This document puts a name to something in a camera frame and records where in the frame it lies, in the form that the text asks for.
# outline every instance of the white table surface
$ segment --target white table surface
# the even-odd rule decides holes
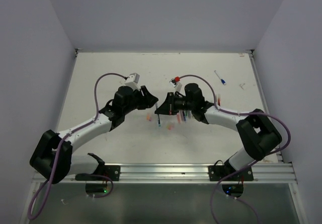
[[[222,85],[214,71],[226,81]],[[221,95],[221,105],[239,111],[263,109],[251,61],[247,54],[234,53],[79,53],[58,125],[65,130],[95,115],[94,84],[104,73],[125,76],[136,72],[139,85],[145,85],[159,98],[173,91],[169,80],[184,74],[196,74],[208,80]],[[198,83],[206,100],[213,102],[208,86],[199,79],[182,79],[182,84]],[[124,81],[116,76],[103,78],[98,85],[100,109],[113,98]],[[95,153],[107,163],[214,163],[225,161],[243,145],[237,132],[221,126],[206,125],[189,119],[178,124],[176,116],[160,116],[155,108],[133,111],[124,123],[80,147],[74,154]],[[147,113],[152,121],[146,120]],[[166,126],[172,123],[174,128]],[[277,162],[276,155],[265,158]]]

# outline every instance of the metal frame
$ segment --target metal frame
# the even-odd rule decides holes
[[[163,183],[163,184],[210,184],[208,166],[213,164],[106,164],[121,166],[119,181],[116,183]],[[254,181],[248,184],[288,184],[296,183],[291,164],[256,164],[252,167]],[[33,182],[42,183],[45,178],[36,173]],[[60,183],[75,182],[75,175],[70,175]]]
[[[258,76],[258,72],[257,72],[255,60],[254,60],[254,55],[253,55],[252,52],[249,52],[248,55],[249,55],[249,58],[251,60],[251,65],[252,65],[252,68],[253,68],[253,72],[254,72],[254,75],[255,75],[255,80],[256,80],[256,83],[257,83],[258,91],[260,93],[260,97],[261,97],[261,100],[262,100],[264,110],[265,110],[265,112],[270,113],[270,111],[268,109],[268,106],[267,106],[266,98],[265,98],[265,95],[264,95],[264,92],[263,92],[262,84],[261,84],[260,78]],[[279,163],[284,162],[281,152],[276,153],[276,156],[277,156],[277,160],[278,160]]]
[[[288,184],[288,186],[290,188],[291,196],[292,196],[292,199],[293,199],[293,203],[294,203],[295,210],[296,210],[297,217],[298,217],[298,220],[299,220],[300,224],[309,223],[308,219],[307,219],[307,215],[306,215],[305,210],[304,210],[302,200],[300,198],[300,194],[298,192],[297,184],[295,184],[295,183],[291,184],[290,183],[290,184]]]

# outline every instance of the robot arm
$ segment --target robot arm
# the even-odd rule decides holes
[[[224,163],[224,173],[221,176],[240,170],[255,160],[262,160],[282,141],[281,135],[267,116],[240,116],[241,113],[236,111],[229,110],[236,115],[220,111],[213,103],[205,101],[196,83],[187,84],[185,94],[169,92],[155,114],[176,115],[180,110],[190,110],[197,121],[237,131],[244,147]]]
[[[146,89],[145,86],[137,87],[139,75],[131,74],[114,95],[114,99],[109,101],[96,116],[73,128],[54,132],[46,131],[31,159],[30,165],[43,175],[47,180],[50,178],[56,149],[64,139],[57,161],[56,171],[52,183],[60,182],[65,176],[70,174],[96,174],[105,173],[104,162],[94,154],[89,154],[80,161],[78,157],[72,156],[79,147],[87,143],[98,135],[112,131],[124,122],[125,115],[138,109],[151,108],[158,101]]]

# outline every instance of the blue pen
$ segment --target blue pen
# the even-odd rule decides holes
[[[182,116],[183,116],[183,120],[184,120],[184,122],[186,122],[186,121],[187,121],[187,119],[186,119],[185,111],[182,111]]]
[[[221,77],[219,76],[219,74],[217,73],[217,71],[216,71],[216,70],[215,70],[215,74],[218,76],[218,78],[220,79],[221,83],[222,83],[223,85],[226,85],[226,82],[224,81],[224,79],[223,79],[223,78],[221,78]]]

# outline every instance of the small white object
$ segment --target small white object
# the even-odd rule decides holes
[[[180,92],[182,88],[182,84],[180,82],[173,83],[173,79],[169,81],[170,86],[175,89],[175,92]]]
[[[139,83],[140,75],[137,73],[132,73],[130,76],[125,80],[125,85],[132,88],[132,90],[139,90],[137,84]]]
[[[61,201],[64,205],[67,205],[67,204],[68,204],[68,203],[65,203],[65,202],[64,202],[64,199],[61,199],[60,201]]]

